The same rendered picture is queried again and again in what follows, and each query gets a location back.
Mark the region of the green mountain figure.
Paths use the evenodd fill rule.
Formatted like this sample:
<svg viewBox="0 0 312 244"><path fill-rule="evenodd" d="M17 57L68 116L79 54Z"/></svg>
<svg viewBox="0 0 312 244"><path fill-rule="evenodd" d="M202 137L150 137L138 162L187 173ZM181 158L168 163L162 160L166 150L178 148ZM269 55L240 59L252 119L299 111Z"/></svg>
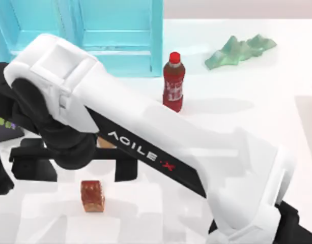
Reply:
<svg viewBox="0 0 312 244"><path fill-rule="evenodd" d="M274 40L265 38L260 34L246 41L238 40L236 36L231 36L224 46L216 50L204 63L208 70L222 66L236 66L250 58L259 57L265 51L276 46L277 43Z"/></svg>

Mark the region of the dark purple book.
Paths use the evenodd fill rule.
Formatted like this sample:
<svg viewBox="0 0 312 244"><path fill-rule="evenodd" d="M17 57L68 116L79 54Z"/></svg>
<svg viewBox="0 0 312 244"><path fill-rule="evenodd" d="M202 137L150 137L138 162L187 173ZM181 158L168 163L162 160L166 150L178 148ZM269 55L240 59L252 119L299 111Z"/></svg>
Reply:
<svg viewBox="0 0 312 244"><path fill-rule="evenodd" d="M0 117L0 142L17 139L24 136L22 128Z"/></svg>

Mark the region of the brown bread block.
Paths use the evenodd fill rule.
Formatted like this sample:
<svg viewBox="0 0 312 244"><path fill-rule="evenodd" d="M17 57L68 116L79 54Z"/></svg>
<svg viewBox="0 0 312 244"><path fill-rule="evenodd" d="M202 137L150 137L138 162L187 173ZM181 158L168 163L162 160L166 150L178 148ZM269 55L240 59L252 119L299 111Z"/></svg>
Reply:
<svg viewBox="0 0 312 244"><path fill-rule="evenodd" d="M105 197L99 180L83 180L80 192L85 212L104 212Z"/></svg>

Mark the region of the red bottle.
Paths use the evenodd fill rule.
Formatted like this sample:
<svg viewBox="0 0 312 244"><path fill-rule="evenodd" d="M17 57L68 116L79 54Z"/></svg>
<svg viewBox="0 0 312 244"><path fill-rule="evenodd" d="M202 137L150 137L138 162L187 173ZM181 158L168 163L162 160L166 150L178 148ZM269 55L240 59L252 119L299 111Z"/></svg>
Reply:
<svg viewBox="0 0 312 244"><path fill-rule="evenodd" d="M180 112L183 106L185 71L180 53L171 52L168 62L163 68L164 89L162 103L175 112Z"/></svg>

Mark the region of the light blue rack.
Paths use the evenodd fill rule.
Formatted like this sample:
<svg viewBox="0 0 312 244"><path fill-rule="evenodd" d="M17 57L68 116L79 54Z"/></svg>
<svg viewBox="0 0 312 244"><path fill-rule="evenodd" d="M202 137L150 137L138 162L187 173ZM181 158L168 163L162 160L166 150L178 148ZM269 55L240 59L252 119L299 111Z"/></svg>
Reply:
<svg viewBox="0 0 312 244"><path fill-rule="evenodd" d="M0 62L41 33L79 46L115 76L161 76L163 0L0 0Z"/></svg>

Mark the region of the orange brown item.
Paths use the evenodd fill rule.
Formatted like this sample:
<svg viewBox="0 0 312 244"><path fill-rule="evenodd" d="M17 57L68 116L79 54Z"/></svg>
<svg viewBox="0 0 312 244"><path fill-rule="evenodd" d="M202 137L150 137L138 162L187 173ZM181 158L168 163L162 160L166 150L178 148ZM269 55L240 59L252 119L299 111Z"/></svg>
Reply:
<svg viewBox="0 0 312 244"><path fill-rule="evenodd" d="M97 137L97 147L98 148L108 148L108 149L112 149L112 148L116 148L115 145L113 145L112 143L106 141L105 139L103 139L102 137Z"/></svg>

